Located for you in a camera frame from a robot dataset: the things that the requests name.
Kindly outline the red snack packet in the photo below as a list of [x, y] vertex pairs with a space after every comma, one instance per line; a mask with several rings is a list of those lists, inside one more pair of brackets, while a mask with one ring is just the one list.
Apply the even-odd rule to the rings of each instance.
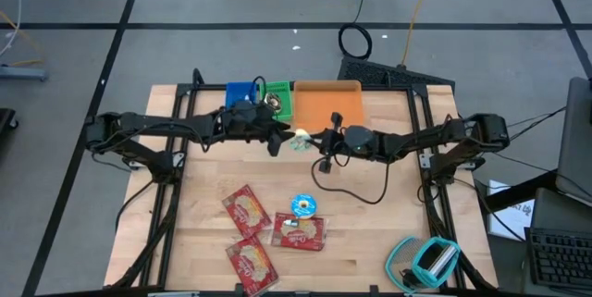
[[327, 220], [321, 217], [298, 219], [297, 228], [283, 226], [286, 219], [298, 219], [292, 214], [276, 213], [272, 232], [272, 246], [319, 252], [326, 244]]
[[229, 246], [226, 254], [248, 297], [258, 297], [278, 282], [279, 275], [255, 235]]
[[249, 185], [244, 185], [222, 200], [240, 235], [250, 238], [271, 225], [271, 219]]

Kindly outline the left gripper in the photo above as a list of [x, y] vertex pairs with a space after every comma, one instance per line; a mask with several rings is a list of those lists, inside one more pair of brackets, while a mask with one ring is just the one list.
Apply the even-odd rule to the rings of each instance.
[[268, 153], [278, 156], [283, 139], [291, 139], [294, 134], [289, 124], [275, 119], [274, 111], [268, 105], [241, 101], [221, 113], [216, 140], [266, 142]]

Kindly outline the grey laptop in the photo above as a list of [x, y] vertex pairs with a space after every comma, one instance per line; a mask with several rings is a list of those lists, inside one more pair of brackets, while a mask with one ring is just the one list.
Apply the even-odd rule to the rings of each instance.
[[592, 82], [572, 78], [556, 181], [560, 192], [592, 206]]

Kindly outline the green plastic basket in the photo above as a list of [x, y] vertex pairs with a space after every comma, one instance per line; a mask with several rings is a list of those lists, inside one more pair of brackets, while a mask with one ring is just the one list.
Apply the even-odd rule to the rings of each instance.
[[259, 98], [263, 103], [266, 93], [276, 93], [282, 101], [282, 109], [278, 113], [272, 111], [274, 119], [278, 121], [290, 121], [293, 116], [290, 83], [288, 81], [275, 81], [262, 85]]

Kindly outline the black desk bar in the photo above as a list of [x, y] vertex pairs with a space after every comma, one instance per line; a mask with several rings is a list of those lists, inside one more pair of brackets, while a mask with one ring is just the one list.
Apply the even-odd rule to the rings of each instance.
[[485, 205], [491, 212], [498, 212], [509, 206], [534, 199], [539, 189], [546, 189], [553, 192], [558, 191], [556, 169], [511, 186], [507, 190], [486, 196], [484, 198]]

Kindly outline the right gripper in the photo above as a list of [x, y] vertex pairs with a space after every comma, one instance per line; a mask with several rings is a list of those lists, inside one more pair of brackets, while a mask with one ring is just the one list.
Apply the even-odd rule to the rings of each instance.
[[331, 115], [332, 128], [322, 133], [310, 135], [308, 143], [319, 148], [324, 156], [319, 171], [329, 173], [332, 167], [331, 158], [335, 155], [346, 155], [366, 160], [372, 160], [377, 151], [376, 135], [363, 126], [341, 126], [343, 116], [338, 112]]

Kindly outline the black keyboard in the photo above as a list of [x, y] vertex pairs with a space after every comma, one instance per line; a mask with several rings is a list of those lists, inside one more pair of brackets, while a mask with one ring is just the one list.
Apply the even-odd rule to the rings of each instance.
[[592, 291], [592, 233], [527, 228], [525, 238], [536, 285]]

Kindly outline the blue plastic basket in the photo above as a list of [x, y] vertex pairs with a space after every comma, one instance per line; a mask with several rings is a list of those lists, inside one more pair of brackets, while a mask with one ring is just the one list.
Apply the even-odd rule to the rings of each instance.
[[257, 84], [253, 81], [228, 82], [226, 85], [226, 109], [240, 102], [256, 103]]

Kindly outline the orange plastic tray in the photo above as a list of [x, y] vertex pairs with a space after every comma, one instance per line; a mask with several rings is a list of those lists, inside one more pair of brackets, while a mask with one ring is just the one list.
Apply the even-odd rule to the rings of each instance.
[[293, 86], [292, 125], [309, 133], [330, 129], [339, 113], [341, 125], [364, 124], [362, 84], [357, 80], [299, 80]]

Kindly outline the black perforated panel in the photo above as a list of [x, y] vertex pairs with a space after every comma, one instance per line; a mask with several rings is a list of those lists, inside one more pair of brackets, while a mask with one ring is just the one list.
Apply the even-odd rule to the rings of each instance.
[[455, 89], [453, 80], [408, 70], [405, 66], [385, 66], [352, 57], [343, 57], [338, 80], [357, 80], [362, 85], [403, 86], [412, 84], [448, 85]]

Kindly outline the blue iced toy donut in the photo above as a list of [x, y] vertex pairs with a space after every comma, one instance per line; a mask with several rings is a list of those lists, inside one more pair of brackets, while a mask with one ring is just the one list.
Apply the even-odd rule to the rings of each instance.
[[298, 219], [309, 219], [316, 214], [316, 200], [307, 193], [297, 194], [291, 200], [290, 210]]

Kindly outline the white paper sheet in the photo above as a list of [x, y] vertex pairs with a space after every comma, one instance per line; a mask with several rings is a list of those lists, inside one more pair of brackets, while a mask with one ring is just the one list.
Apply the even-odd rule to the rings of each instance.
[[514, 241], [525, 239], [525, 229], [531, 226], [535, 201], [514, 204], [487, 216], [489, 235]]

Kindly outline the black metal table frame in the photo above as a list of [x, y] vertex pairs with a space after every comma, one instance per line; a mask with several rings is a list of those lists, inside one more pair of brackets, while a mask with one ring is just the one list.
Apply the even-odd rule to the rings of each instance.
[[286, 212], [291, 198], [310, 193], [327, 219], [325, 248], [319, 252], [274, 247], [269, 230], [259, 237], [279, 275], [272, 292], [392, 291], [384, 264], [394, 244], [432, 228], [418, 187], [422, 177], [415, 155], [389, 167], [351, 160], [322, 174], [314, 167], [316, 149], [294, 151], [284, 144], [270, 156], [259, 142], [223, 142], [204, 152], [182, 139], [141, 137], [153, 150], [186, 153], [179, 186], [145, 190], [146, 170], [134, 172], [105, 280], [114, 283], [165, 216], [171, 195], [178, 197], [171, 227], [155, 250], [140, 281], [168, 290], [230, 291], [238, 283], [226, 249], [240, 239], [222, 200], [249, 185], [269, 215]]

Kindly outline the grey table foot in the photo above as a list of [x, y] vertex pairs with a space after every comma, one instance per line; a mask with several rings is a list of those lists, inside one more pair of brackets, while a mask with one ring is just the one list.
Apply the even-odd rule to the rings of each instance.
[[0, 66], [0, 80], [45, 81], [47, 78], [48, 75], [43, 69]]

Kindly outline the black chair base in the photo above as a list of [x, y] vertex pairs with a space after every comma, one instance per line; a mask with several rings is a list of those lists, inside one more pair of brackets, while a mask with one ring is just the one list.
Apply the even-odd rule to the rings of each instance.
[[18, 127], [16, 111], [11, 108], [0, 108], [0, 147], [8, 142]]

